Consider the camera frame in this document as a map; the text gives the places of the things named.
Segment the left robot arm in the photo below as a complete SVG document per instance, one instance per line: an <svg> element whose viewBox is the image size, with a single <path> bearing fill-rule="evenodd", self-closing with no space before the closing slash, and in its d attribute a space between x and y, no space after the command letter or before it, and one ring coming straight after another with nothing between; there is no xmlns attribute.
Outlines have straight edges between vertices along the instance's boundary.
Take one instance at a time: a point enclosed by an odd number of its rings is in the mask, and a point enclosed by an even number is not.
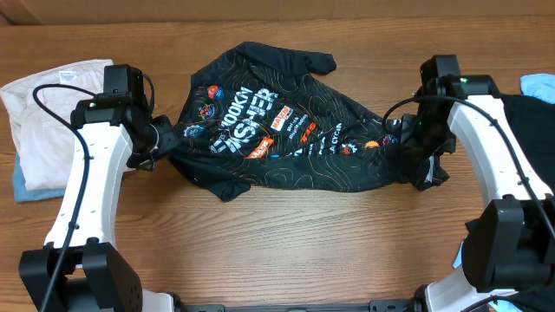
<svg viewBox="0 0 555 312"><path fill-rule="evenodd" d="M62 206L43 247L19 262L40 312L183 309L175 294L144 289L115 247L124 172L151 172L179 143L168 117L153 116L154 96L144 91L151 82L127 64L106 66L102 92L79 101L63 122L75 151Z"/></svg>

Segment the black printed cycling jersey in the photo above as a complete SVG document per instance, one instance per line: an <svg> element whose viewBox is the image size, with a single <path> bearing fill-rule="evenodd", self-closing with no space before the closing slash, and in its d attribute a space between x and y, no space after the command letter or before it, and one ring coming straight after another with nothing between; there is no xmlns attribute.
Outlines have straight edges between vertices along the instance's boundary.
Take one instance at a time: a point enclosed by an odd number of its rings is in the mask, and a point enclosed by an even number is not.
<svg viewBox="0 0 555 312"><path fill-rule="evenodd" d="M253 185L364 192L441 185L437 156L410 168L400 122L319 81L332 55L243 42L196 72L170 163L223 201Z"/></svg>

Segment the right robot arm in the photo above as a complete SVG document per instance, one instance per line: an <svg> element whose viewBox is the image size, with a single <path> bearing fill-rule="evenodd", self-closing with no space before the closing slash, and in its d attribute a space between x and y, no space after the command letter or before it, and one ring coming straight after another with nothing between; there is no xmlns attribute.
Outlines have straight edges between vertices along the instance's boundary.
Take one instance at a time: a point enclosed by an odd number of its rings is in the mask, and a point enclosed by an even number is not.
<svg viewBox="0 0 555 312"><path fill-rule="evenodd" d="M415 172L460 142L479 182L481 216L469 223L461 264L421 286L398 311L473 311L554 283L554 195L528 162L489 75L462 75L455 55L420 67L416 114L398 131L405 166Z"/></svg>

